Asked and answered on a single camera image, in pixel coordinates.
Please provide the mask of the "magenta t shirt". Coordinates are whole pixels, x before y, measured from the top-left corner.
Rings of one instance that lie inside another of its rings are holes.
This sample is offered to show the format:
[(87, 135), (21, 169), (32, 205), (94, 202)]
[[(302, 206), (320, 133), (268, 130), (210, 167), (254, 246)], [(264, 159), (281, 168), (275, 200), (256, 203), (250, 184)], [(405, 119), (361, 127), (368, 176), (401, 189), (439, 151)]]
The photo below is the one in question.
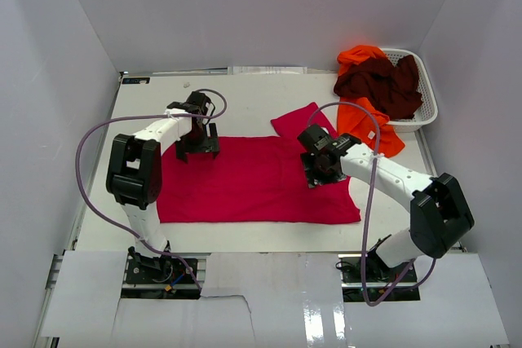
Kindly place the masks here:
[(348, 180), (310, 188), (297, 140), (307, 120), (336, 135), (317, 104), (271, 121), (275, 135), (222, 137), (218, 156), (161, 157), (162, 187), (157, 213), (162, 223), (305, 222), (351, 224), (361, 220), (349, 195)]

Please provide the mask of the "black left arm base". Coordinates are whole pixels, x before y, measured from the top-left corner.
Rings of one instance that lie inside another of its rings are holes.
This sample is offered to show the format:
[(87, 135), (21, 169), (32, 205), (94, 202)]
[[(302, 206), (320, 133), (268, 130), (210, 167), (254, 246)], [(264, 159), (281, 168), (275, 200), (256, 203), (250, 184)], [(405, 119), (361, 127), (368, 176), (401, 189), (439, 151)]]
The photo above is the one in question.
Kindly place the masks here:
[(125, 299), (197, 300), (203, 285), (206, 260), (185, 258), (187, 266), (176, 258), (142, 258), (128, 255), (121, 297)]

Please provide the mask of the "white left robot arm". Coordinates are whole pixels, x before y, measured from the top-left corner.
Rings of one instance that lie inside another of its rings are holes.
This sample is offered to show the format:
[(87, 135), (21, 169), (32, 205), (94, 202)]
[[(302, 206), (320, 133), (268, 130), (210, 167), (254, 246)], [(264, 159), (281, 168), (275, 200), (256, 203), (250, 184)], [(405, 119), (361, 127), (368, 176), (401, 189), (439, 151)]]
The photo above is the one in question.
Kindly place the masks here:
[(175, 147), (175, 158), (187, 163), (190, 154), (219, 154), (215, 105), (209, 89), (191, 92), (186, 101), (173, 102), (165, 117), (134, 134), (118, 134), (112, 144), (106, 178), (107, 191), (122, 207), (130, 229), (137, 234), (129, 255), (156, 282), (167, 280), (172, 261), (161, 230), (156, 201), (162, 187), (161, 156)]

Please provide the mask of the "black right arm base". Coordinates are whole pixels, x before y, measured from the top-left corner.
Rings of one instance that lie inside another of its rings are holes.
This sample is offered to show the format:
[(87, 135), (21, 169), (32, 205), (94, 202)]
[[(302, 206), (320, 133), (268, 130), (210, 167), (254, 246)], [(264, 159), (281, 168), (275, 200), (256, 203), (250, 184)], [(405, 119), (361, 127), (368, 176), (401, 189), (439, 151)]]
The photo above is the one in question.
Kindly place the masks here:
[[(340, 257), (335, 268), (340, 271), (343, 301), (345, 303), (363, 303), (363, 286), (361, 279), (361, 257)], [(408, 266), (407, 262), (392, 269), (380, 269), (374, 262), (366, 264), (367, 295), (371, 302), (376, 302)], [(419, 288), (415, 288), (420, 279), (414, 266), (410, 266), (405, 276), (385, 298), (386, 302), (417, 302), (421, 299)]]

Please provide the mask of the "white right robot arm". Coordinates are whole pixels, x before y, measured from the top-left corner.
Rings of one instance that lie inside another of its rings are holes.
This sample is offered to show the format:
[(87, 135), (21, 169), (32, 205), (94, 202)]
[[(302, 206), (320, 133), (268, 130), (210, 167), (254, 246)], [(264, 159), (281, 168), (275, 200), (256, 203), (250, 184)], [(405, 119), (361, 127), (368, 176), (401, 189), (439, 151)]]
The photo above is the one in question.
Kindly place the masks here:
[(467, 234), (475, 220), (458, 180), (447, 173), (423, 174), (380, 157), (358, 138), (336, 139), (317, 124), (298, 141), (309, 187), (357, 178), (391, 197), (409, 213), (409, 227), (380, 240), (370, 251), (369, 274), (385, 282), (398, 266), (422, 255), (442, 258)]

